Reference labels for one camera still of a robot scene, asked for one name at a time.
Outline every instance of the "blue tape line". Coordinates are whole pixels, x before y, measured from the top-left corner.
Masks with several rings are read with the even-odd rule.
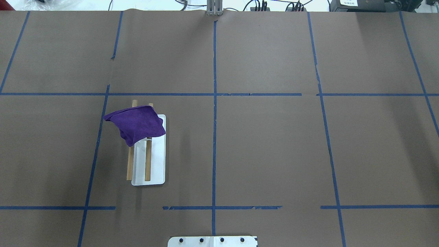
[[[120,12],[119,26],[117,28],[116,41],[114,42],[114,51],[111,59],[114,59],[116,57],[117,43],[119,42],[120,26],[122,25],[122,16],[123,16],[123,11]]]
[[[29,19],[29,15],[30,15],[30,11],[28,11],[26,14],[26,18],[25,18],[25,21],[23,23],[22,30],[20,31],[20,35],[18,36],[17,42],[15,43],[14,51],[12,52],[11,58],[9,59],[9,63],[7,65],[7,68],[6,68],[6,72],[4,73],[3,80],[2,80],[1,85],[0,85],[0,93],[3,91],[3,87],[4,87],[4,84],[6,82],[7,75],[9,74],[9,70],[11,69],[11,65],[12,65],[12,62],[14,60],[15,53],[17,52],[18,45],[20,44],[20,40],[22,39],[23,32],[25,30],[27,21]]]
[[[307,12],[307,15],[308,15],[309,34],[311,36],[311,45],[313,48],[314,65],[316,67],[316,76],[317,76],[317,81],[318,81],[318,86],[319,86],[319,95],[320,95],[320,104],[322,107],[323,123],[325,126],[326,142],[328,145],[329,159],[331,162],[332,182],[334,184],[335,201],[337,203],[337,206],[340,206],[340,199],[338,197],[337,178],[335,176],[334,160],[332,158],[331,141],[329,139],[329,131],[328,131],[327,120],[326,120],[326,112],[325,112],[325,106],[324,106],[324,102],[323,102],[322,85],[320,83],[320,76],[319,76],[319,72],[317,70],[317,55],[316,55],[316,48],[314,45],[313,28],[311,25],[311,16],[310,16],[309,12]],[[345,239],[345,230],[343,227],[342,211],[340,209],[337,209],[337,212],[338,212],[338,223],[340,224],[340,234],[342,236],[342,244],[343,244],[343,247],[346,247],[346,239]]]
[[[19,96],[104,96],[104,93],[1,93],[1,95]]]
[[[220,93],[218,96],[302,96],[300,93],[276,94],[276,93]]]
[[[433,120],[433,123],[435,125],[436,134],[439,137],[439,127],[438,127],[438,124],[436,122],[436,118],[435,118],[435,115],[433,113],[433,109],[432,109],[432,106],[430,104],[430,100],[428,99],[428,95],[427,95],[427,91],[425,89],[424,82],[422,81],[421,73],[419,72],[419,68],[417,66],[416,59],[414,57],[413,50],[412,50],[411,45],[410,45],[409,37],[408,37],[407,31],[406,31],[406,26],[404,25],[403,13],[401,11],[399,12],[399,18],[401,19],[401,25],[403,26],[404,36],[406,37],[407,46],[409,47],[410,55],[412,57],[414,67],[416,69],[417,77],[419,79],[419,82],[421,83],[422,91],[424,92],[425,101],[427,102],[427,106],[428,106],[428,109],[430,111],[430,115],[432,116],[432,120]]]
[[[342,206],[320,206],[320,209],[385,209],[385,208],[439,208],[439,205],[342,205]]]
[[[110,93],[110,96],[213,96],[212,93]]]
[[[282,206],[215,206],[216,210],[277,210]],[[211,210],[212,206],[170,206],[163,207],[163,210]]]
[[[341,94],[322,94],[323,96],[424,96],[424,94],[360,94],[360,93],[341,93]]]
[[[216,23],[213,22],[213,152],[212,152],[212,236],[216,235]]]
[[[98,134],[97,134],[96,147],[94,148],[93,164],[91,166],[90,180],[88,182],[87,197],[86,197],[86,200],[85,200],[85,208],[84,208],[83,220],[82,220],[82,223],[81,223],[81,230],[79,232],[78,247],[81,247],[82,238],[83,238],[83,235],[84,235],[85,221],[87,220],[88,203],[90,201],[91,186],[93,185],[94,169],[96,168],[97,152],[98,152],[98,149],[99,149],[99,143],[101,142],[102,123],[104,121],[105,110],[107,108],[107,101],[108,101],[108,93],[109,93],[109,91],[110,91],[110,85],[107,86],[107,91],[105,92],[104,107],[102,108],[101,122],[99,124],[99,131],[98,131]]]
[[[84,210],[84,206],[0,206],[0,210]],[[116,210],[116,207],[88,207],[88,210]]]

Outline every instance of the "white background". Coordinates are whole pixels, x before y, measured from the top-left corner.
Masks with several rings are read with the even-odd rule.
[[[25,10],[23,7],[27,2],[34,3],[35,0],[7,0],[12,7],[16,10]],[[82,10],[82,11],[101,11],[108,10],[108,6],[110,0],[52,0],[52,1],[65,1],[71,4],[66,5],[65,7],[57,8],[56,10]],[[188,0],[189,4],[192,5],[205,5],[206,0]],[[248,0],[223,0],[223,8],[232,7],[242,11],[244,9],[245,4]],[[254,3],[250,3],[247,10],[249,11],[249,7],[254,7]],[[276,2],[269,0],[268,7],[270,7],[271,11],[285,11],[288,3]],[[140,9],[140,10],[180,10],[183,5],[176,3],[174,0],[113,0],[113,5],[111,10],[113,11],[121,11],[127,9]],[[313,0],[306,6],[307,11],[328,11],[328,3],[326,0]],[[205,7],[188,7],[186,10],[193,9],[203,9]],[[425,4],[425,0],[422,5],[416,9],[416,12],[424,12],[424,13],[437,13],[435,6],[430,6]]]

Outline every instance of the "white bracket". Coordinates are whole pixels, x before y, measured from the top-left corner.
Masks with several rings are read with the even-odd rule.
[[[258,247],[256,236],[172,237],[168,247]]]
[[[223,0],[207,0],[207,15],[223,15]]]

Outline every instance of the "red object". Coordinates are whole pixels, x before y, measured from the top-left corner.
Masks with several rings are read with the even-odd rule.
[[[0,10],[15,10],[6,0],[0,0]]]

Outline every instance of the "purple towel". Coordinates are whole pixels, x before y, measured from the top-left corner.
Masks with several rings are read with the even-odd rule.
[[[149,105],[136,106],[115,111],[104,116],[105,121],[112,121],[120,130],[120,137],[131,147],[146,137],[158,137],[166,133],[163,119],[157,116]]]

